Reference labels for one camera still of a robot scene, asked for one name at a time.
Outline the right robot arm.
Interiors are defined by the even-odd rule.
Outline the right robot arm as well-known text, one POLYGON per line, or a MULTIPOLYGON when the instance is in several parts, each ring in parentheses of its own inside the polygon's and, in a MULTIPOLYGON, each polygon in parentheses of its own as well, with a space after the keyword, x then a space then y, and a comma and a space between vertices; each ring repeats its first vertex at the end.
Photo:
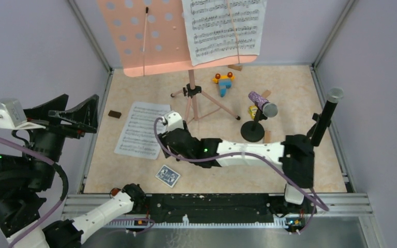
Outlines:
POLYGON ((193 137, 185 129, 155 133, 165 157, 174 157, 202 168, 267 166, 285 179, 283 208, 296 213, 314 186, 315 152, 311 140, 302 134, 287 135, 282 142, 251 144, 220 138, 193 137))

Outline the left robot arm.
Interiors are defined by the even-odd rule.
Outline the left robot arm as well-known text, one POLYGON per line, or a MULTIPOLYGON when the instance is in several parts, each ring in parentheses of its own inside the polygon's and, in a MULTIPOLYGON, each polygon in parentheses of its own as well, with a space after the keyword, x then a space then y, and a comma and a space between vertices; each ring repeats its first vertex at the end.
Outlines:
POLYGON ((21 151, 20 156, 0 154, 0 230, 10 247, 81 247, 87 239, 116 217, 145 207, 146 195, 137 184, 128 184, 109 201, 74 219, 58 220, 41 227, 39 208, 55 175, 62 180, 61 205, 69 181, 59 165, 67 138, 79 139, 98 130, 98 95, 67 109, 63 94, 34 108, 24 109, 15 98, 0 99, 0 129, 13 137, 20 130, 29 138, 18 145, 0 137, 0 143, 21 151))

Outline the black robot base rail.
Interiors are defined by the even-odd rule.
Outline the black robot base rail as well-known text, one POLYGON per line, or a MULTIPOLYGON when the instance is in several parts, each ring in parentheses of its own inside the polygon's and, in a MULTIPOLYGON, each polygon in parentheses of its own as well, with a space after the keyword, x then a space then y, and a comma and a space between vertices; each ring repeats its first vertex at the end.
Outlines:
POLYGON ((180 223, 187 217, 192 224, 271 223, 290 214, 307 217, 313 204, 291 204, 282 194, 220 193, 220 194, 147 194, 129 213, 159 223, 180 223))

